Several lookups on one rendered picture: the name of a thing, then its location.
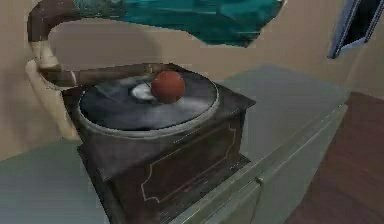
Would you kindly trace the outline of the brown gramophone with teal horn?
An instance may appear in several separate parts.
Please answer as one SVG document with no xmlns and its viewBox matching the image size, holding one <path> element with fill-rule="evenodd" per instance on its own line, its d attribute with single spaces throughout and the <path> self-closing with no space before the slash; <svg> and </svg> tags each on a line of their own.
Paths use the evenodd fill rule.
<svg viewBox="0 0 384 224">
<path fill-rule="evenodd" d="M 61 135 L 79 154 L 110 224 L 169 224 L 246 162 L 243 124 L 253 100 L 174 63 L 63 68 L 49 35 L 100 18 L 246 47 L 284 0 L 39 0 L 27 20 L 27 74 Z"/>
</svg>

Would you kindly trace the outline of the pale green cabinet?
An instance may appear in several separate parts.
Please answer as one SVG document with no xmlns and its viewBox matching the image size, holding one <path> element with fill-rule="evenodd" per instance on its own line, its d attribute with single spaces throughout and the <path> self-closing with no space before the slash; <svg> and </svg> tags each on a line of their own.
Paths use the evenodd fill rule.
<svg viewBox="0 0 384 224">
<path fill-rule="evenodd" d="M 346 89 L 276 66 L 224 86 L 254 100 L 241 161 L 191 186 L 167 209 L 126 222 L 77 141 L 0 162 L 0 224 L 283 224 L 302 201 L 346 112 Z"/>
</svg>

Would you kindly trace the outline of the dark window with blue frame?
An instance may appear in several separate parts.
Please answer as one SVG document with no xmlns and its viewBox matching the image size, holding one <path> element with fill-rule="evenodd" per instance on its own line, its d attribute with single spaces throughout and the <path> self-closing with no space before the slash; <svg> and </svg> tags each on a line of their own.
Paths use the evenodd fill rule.
<svg viewBox="0 0 384 224">
<path fill-rule="evenodd" d="M 384 0 L 345 0 L 327 57 L 367 43 L 384 12 Z"/>
</svg>

